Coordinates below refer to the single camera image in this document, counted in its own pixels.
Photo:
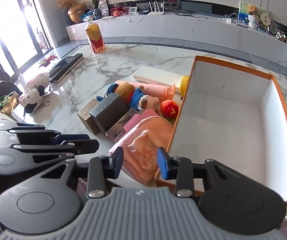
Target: ribbed surface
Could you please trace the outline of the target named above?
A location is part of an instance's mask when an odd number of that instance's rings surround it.
[[[194,201],[168,188],[114,188],[103,199],[89,200],[67,227],[43,236],[4,232],[0,240],[284,240],[277,230],[259,236],[237,236],[210,224]]]

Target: red crochet ball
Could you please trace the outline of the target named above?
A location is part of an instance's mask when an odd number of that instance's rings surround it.
[[[163,117],[173,119],[176,118],[179,112],[179,107],[173,100],[163,101],[160,105],[160,112]]]

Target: plastic bottle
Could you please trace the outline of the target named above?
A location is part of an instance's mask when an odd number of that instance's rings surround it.
[[[88,42],[91,47],[91,50],[94,53],[98,53],[105,50],[106,47],[101,36],[99,25],[95,23],[92,18],[87,19],[87,22],[88,25],[85,30],[88,36]]]

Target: open cardboard box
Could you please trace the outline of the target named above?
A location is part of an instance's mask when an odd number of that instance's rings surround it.
[[[215,159],[287,203],[287,105],[275,77],[197,56],[167,151],[194,163]],[[174,188],[159,172],[155,179]],[[194,187],[202,194],[201,179]]]

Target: black vase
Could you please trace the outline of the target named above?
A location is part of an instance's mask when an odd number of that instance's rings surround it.
[[[68,10],[69,10],[69,9],[66,9],[66,10],[65,10],[65,16],[66,16],[67,24],[68,24],[68,25],[74,25],[75,23],[70,19],[69,15],[68,15]]]
[[[103,16],[101,14],[101,10],[99,10],[98,8],[97,9],[94,9],[94,20],[98,20],[98,19],[101,19]]]

